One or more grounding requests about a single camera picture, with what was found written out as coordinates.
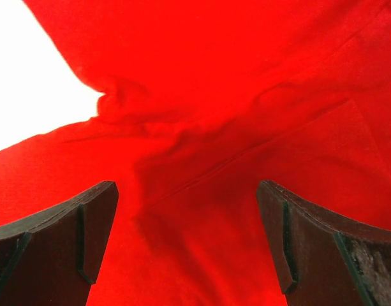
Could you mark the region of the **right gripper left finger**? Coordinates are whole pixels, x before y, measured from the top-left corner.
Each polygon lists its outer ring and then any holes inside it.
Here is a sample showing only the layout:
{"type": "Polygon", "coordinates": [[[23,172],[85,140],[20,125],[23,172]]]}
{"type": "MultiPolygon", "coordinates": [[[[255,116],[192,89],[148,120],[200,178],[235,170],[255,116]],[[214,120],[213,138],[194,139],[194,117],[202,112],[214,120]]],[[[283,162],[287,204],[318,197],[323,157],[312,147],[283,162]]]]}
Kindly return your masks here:
{"type": "Polygon", "coordinates": [[[0,226],[0,305],[85,305],[97,281],[119,193],[104,181],[0,226]]]}

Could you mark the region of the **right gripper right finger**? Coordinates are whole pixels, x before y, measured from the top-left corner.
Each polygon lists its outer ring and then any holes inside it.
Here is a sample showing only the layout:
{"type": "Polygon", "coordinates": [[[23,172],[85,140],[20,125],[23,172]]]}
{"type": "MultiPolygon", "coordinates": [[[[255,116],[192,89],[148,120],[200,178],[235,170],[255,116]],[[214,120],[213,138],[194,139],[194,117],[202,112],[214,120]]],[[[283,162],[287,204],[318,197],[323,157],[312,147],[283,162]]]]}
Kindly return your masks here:
{"type": "Polygon", "coordinates": [[[260,182],[256,198],[288,305],[391,305],[391,231],[271,180],[260,182]]]}

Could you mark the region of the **red t shirt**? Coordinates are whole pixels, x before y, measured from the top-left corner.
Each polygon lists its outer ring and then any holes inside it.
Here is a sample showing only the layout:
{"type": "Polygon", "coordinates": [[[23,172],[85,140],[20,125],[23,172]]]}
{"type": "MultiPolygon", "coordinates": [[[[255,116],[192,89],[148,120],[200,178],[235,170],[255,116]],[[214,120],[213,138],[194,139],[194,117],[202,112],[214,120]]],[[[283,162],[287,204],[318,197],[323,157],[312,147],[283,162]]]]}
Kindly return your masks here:
{"type": "Polygon", "coordinates": [[[284,305],[255,192],[391,230],[391,1],[27,1],[98,115],[0,151],[0,225],[119,189],[89,305],[284,305]]]}

